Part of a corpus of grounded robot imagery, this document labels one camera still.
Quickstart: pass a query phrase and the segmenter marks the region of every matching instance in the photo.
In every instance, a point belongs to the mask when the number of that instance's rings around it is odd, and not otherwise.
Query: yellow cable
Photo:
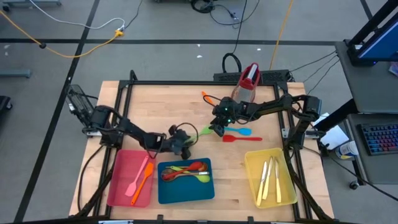
[[[293,0],[290,0],[289,8],[288,8],[288,10],[286,12],[286,16],[285,16],[284,22],[282,23],[282,27],[280,28],[278,41],[276,42],[276,45],[275,45],[275,48],[274,48],[274,52],[272,53],[271,64],[269,65],[269,70],[272,69],[272,63],[274,62],[274,57],[275,57],[275,54],[276,54],[276,52],[278,50],[279,40],[282,37],[282,33],[284,32],[286,21],[287,21],[287,18],[289,17],[290,10],[292,9],[292,5],[293,5]]]
[[[14,21],[12,21],[8,16],[5,15],[5,13],[3,13],[2,11],[0,11],[0,13],[8,20],[8,22],[10,22],[15,28],[19,29],[19,31],[21,31],[23,34],[25,34],[30,40],[33,40],[36,44],[42,45],[42,43],[40,43],[38,40],[36,40],[35,38],[33,38],[31,35],[29,35],[27,32],[25,32],[22,28],[20,28],[17,24],[15,24]],[[90,53],[92,53],[94,50],[96,50],[99,47],[102,47],[110,42],[112,42],[114,39],[116,39],[117,37],[123,36],[123,32],[121,32],[120,30],[116,30],[115,35],[108,40],[107,42],[103,43],[103,44],[99,44],[98,46],[92,48],[91,50],[87,51],[84,54],[81,55],[64,55],[61,54],[59,52],[57,52],[56,50],[51,49],[50,47],[46,47],[47,50],[51,51],[52,53],[55,53],[61,57],[65,57],[65,58],[78,58],[78,57],[82,57],[85,55],[88,55]]]

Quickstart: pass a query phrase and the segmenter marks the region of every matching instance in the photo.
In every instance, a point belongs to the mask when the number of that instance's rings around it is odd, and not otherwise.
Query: pink spatula
[[[246,141],[262,141],[262,138],[259,137],[243,137],[243,138],[237,138],[235,136],[225,134],[223,136],[223,142],[233,142],[235,140],[246,140]]]
[[[124,193],[125,196],[131,197],[136,192],[136,190],[137,190],[137,180],[138,180],[139,176],[141,175],[142,171],[144,170],[144,167],[147,164],[148,159],[149,159],[149,156],[146,156],[144,158],[144,160],[143,160],[143,162],[141,164],[141,167],[139,168],[139,171],[137,173],[136,179],[131,184],[129,184],[129,187],[126,190],[126,193]]]

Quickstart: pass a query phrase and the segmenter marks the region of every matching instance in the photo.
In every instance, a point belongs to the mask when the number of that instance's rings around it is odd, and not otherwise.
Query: green utensil
[[[199,132],[199,136],[204,135],[204,134],[211,134],[214,132],[214,130],[211,130],[209,128],[210,126],[205,126],[200,132]],[[190,141],[195,141],[196,140],[196,135],[190,137],[188,140],[186,140],[185,142],[190,142]]]
[[[176,167],[176,166],[170,166],[170,169],[174,170],[174,171],[180,171],[182,170],[182,168]],[[202,183],[207,183],[210,181],[210,176],[209,175],[196,175],[194,176],[196,177],[200,182]]]

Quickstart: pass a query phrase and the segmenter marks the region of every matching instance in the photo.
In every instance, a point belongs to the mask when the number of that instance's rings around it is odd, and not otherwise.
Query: butter knife
[[[271,156],[271,159],[269,160],[269,167],[268,167],[268,174],[267,174],[267,179],[266,179],[266,185],[264,186],[264,192],[262,193],[262,199],[265,200],[267,199],[268,196],[268,188],[269,188],[269,177],[271,176],[271,170],[272,170],[272,165],[273,165],[273,160],[274,158]]]
[[[276,175],[276,202],[281,203],[282,197],[280,195],[280,185],[279,185],[279,165],[278,161],[275,160],[275,175]]]
[[[266,179],[266,173],[267,173],[267,161],[264,162],[264,167],[262,168],[262,175],[261,175],[261,182],[260,182],[260,189],[259,193],[257,195],[257,206],[261,205],[261,195],[262,195],[262,188],[264,186],[264,181]]]

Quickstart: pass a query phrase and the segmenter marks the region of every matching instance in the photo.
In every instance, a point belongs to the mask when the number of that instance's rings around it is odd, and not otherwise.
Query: keyboard
[[[398,124],[360,124],[370,156],[398,153]]]

